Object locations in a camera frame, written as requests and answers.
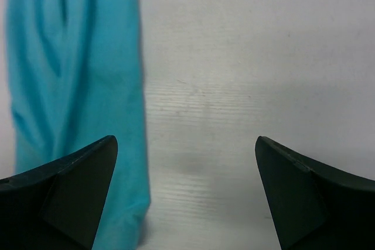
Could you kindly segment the teal t-shirt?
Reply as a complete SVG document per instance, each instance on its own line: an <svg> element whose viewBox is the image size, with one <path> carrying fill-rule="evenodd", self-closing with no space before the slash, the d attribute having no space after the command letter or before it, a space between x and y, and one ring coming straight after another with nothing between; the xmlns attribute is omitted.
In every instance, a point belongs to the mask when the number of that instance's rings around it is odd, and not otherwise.
<svg viewBox="0 0 375 250"><path fill-rule="evenodd" d="M150 205L138 0L6 0L17 173L114 135L95 249L135 249Z"/></svg>

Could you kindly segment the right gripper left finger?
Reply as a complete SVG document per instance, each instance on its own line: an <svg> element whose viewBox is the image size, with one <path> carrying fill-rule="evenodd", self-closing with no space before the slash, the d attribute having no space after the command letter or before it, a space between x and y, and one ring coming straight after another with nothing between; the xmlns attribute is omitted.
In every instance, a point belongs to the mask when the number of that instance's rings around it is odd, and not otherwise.
<svg viewBox="0 0 375 250"><path fill-rule="evenodd" d="M1 249L91 249L118 153L106 136L1 180Z"/></svg>

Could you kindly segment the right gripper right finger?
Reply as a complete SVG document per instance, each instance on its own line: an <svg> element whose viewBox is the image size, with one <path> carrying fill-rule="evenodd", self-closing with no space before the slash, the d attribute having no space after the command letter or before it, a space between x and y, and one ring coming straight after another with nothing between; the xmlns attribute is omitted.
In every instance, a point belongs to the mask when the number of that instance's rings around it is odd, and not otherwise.
<svg viewBox="0 0 375 250"><path fill-rule="evenodd" d="M281 249L374 249L374 181L265 136L255 158Z"/></svg>

